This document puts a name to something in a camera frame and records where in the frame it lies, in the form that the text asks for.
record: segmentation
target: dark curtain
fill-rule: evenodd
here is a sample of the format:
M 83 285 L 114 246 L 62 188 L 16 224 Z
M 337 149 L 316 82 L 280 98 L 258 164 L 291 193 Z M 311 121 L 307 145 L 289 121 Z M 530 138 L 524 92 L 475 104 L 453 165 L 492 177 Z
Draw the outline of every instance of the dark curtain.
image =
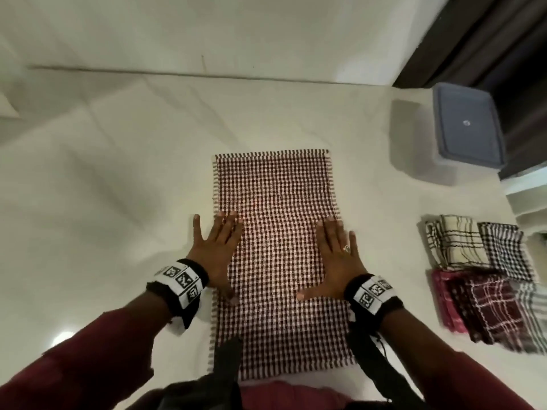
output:
M 547 0 L 449 0 L 394 86 L 451 82 L 489 91 L 506 178 L 547 161 Z

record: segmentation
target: gray lid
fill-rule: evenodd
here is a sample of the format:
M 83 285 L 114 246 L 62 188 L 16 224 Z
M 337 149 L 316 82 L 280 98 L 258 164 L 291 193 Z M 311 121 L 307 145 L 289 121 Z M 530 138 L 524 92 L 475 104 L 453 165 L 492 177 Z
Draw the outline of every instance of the gray lid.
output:
M 433 108 L 443 158 L 496 169 L 505 166 L 503 134 L 488 92 L 437 83 L 433 87 Z

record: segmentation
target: finger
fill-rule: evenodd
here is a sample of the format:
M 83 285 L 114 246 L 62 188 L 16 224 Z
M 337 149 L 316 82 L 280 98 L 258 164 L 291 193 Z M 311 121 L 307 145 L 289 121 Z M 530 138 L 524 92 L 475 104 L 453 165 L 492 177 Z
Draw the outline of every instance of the finger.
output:
M 237 247 L 237 244 L 241 240 L 241 234 L 243 233 L 243 220 L 239 219 L 236 224 L 236 229 L 228 239 L 227 244 L 232 248 L 232 250 L 235 250 Z
M 201 221 L 200 215 L 194 215 L 194 243 L 203 241 L 203 235 L 201 234 Z
M 329 244 L 326 242 L 325 228 L 323 227 L 323 221 L 319 220 L 315 228 L 315 235 L 317 238 L 317 247 L 319 248 L 319 253 L 321 256 L 325 256 L 331 253 Z
M 322 283 L 318 286 L 311 286 L 310 288 L 302 289 L 297 293 L 297 299 L 299 301 L 306 301 L 308 299 L 318 298 L 319 296 L 328 296 L 329 291 Z
M 355 232 L 353 230 L 350 232 L 350 249 L 352 256 L 359 257 L 359 249 L 357 248 L 357 237 L 355 236 Z
M 221 231 L 223 219 L 224 219 L 224 213 L 218 212 L 217 215 L 215 216 L 215 222 L 213 223 L 213 227 L 211 227 L 211 232 L 209 233 L 209 237 L 207 238 L 207 241 L 217 240 L 218 233 L 220 233 Z
M 340 248 L 344 250 L 344 248 L 347 246 L 347 237 L 346 231 L 344 230 L 344 222 L 342 222 L 342 220 L 338 220 L 338 222 L 336 223 L 336 237 L 338 237 Z
M 228 280 L 218 287 L 218 291 L 230 303 L 230 305 L 239 305 L 239 298 L 236 296 L 236 292 L 233 290 Z
M 336 236 L 336 220 L 329 217 L 325 221 L 326 238 L 329 239 L 329 245 L 333 253 L 340 253 L 340 242 Z
M 230 234 L 232 233 L 232 227 L 234 227 L 236 216 L 237 216 L 237 213 L 235 211 L 230 212 L 230 214 L 228 215 L 228 218 L 226 219 L 226 223 L 224 223 L 224 226 L 222 226 L 221 232 L 218 234 L 217 241 L 220 241 L 221 243 L 226 243 L 226 241 L 230 237 Z

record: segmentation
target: maroon sleeve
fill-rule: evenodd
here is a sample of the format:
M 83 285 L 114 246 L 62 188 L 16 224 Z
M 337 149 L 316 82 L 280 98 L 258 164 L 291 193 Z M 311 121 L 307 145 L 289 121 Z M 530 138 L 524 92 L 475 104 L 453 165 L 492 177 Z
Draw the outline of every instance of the maroon sleeve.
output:
M 106 312 L 0 387 L 0 408 L 112 409 L 152 377 L 154 335 L 126 310 Z
M 442 371 L 423 380 L 423 395 L 446 410 L 533 410 L 519 395 L 463 352 L 447 354 Z

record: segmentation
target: white countertop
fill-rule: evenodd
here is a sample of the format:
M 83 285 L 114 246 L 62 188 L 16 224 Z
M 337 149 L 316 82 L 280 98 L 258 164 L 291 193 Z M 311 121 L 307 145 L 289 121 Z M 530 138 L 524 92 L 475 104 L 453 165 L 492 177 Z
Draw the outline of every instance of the white countertop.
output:
M 394 99 L 427 105 L 430 92 L 32 71 L 13 100 L 25 121 L 0 120 L 0 382 L 58 333 L 138 295 L 174 251 L 184 256 L 192 215 L 202 215 L 203 229 L 211 224 L 213 154 L 327 148 L 338 205 L 367 269 L 386 277 L 408 310 L 450 345 L 531 405 L 546 407 L 547 357 L 476 345 L 439 324 L 417 227 L 422 217 L 515 219 L 495 174 L 446 187 L 400 171 L 411 122 L 404 111 L 392 118 Z M 202 302 L 182 338 L 162 331 L 155 376 L 141 393 L 206 373 L 209 314 Z M 389 349 L 388 357 L 402 372 Z M 379 398 L 358 368 L 284 378 Z

